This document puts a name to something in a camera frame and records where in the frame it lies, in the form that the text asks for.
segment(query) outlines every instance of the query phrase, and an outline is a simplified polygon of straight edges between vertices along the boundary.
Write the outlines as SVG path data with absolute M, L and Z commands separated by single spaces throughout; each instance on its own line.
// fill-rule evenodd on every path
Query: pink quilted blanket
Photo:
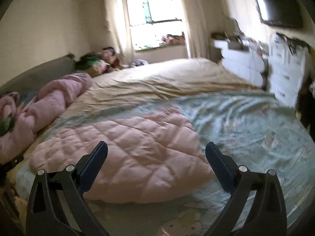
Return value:
M 92 84 L 88 74 L 76 73 L 45 85 L 25 108 L 15 107 L 10 96 L 0 100 L 0 114 L 17 118 L 13 131 L 0 138 L 0 163 L 21 154 L 36 139 L 36 133 L 52 123 Z
M 35 149 L 35 172 L 63 170 L 91 153 L 99 141 L 108 144 L 108 158 L 91 190 L 90 200 L 109 203 L 163 202 L 203 186 L 213 177 L 199 149 L 197 134 L 176 107 L 154 114 L 63 128 Z

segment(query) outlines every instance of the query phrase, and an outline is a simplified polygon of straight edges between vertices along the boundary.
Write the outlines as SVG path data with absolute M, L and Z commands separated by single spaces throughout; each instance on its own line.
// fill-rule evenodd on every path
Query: beige duvet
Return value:
M 201 92 L 258 89 L 222 65 L 203 58 L 129 68 L 95 77 L 93 82 L 93 86 L 62 116 Z

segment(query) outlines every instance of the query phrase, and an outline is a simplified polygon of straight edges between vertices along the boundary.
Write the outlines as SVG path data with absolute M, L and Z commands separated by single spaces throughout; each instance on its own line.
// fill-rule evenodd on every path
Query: curtain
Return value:
M 182 5 L 187 28 L 185 34 L 189 58 L 210 59 L 207 23 L 201 0 L 182 0 Z
M 129 64 L 134 55 L 131 41 L 127 0 L 104 0 L 109 30 L 114 48 L 120 53 L 125 64 Z

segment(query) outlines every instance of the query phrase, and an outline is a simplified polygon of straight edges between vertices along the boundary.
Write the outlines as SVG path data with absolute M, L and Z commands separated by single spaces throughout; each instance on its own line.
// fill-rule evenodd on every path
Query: drawer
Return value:
M 234 51 L 234 50 L 222 50 L 222 56 L 225 59 L 239 63 L 247 68 L 265 72 L 266 65 L 261 57 L 255 52 Z
M 284 89 L 299 92 L 302 83 L 303 76 L 299 74 L 288 74 L 285 70 L 274 68 L 273 72 L 269 75 L 271 82 L 283 86 Z
M 281 72 L 285 73 L 286 75 L 303 75 L 305 68 L 304 67 L 297 67 L 297 66 L 292 66 L 289 64 L 280 64 L 276 61 L 270 60 L 269 61 L 270 64 L 270 69 L 272 70 L 272 72 Z
M 229 59 L 223 59 L 222 64 L 226 69 L 241 77 L 245 81 L 250 82 L 252 85 L 260 88 L 264 86 L 264 79 L 262 78 L 260 72 L 252 70 L 245 67 L 243 64 L 236 63 L 235 61 Z
M 292 55 L 289 48 L 287 52 L 287 64 L 288 68 L 292 68 L 294 70 L 304 70 L 306 56 L 308 54 L 307 48 L 297 47 L 296 54 Z
M 270 90 L 269 92 L 274 93 L 275 97 L 278 101 L 282 104 L 295 108 L 298 98 L 298 93 L 292 90 L 287 90 L 282 86 L 279 86 L 275 83 L 270 83 Z
M 283 44 L 278 44 L 278 43 L 270 44 L 270 48 L 269 48 L 270 61 L 275 61 L 276 63 L 285 64 L 286 53 L 287 53 L 287 49 Z

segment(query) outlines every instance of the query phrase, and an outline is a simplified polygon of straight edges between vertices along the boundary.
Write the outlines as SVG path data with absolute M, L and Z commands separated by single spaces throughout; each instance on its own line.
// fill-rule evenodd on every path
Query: window sill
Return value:
M 147 49 L 143 49 L 143 50 L 138 50 L 138 51 L 135 51 L 135 52 L 136 53 L 149 52 L 149 51 L 153 51 L 153 50 L 170 48 L 170 47 L 175 47 L 175 46 L 186 46 L 186 45 L 185 44 L 163 45 L 163 46 L 160 46 L 160 47 L 152 47 L 152 48 L 147 48 Z

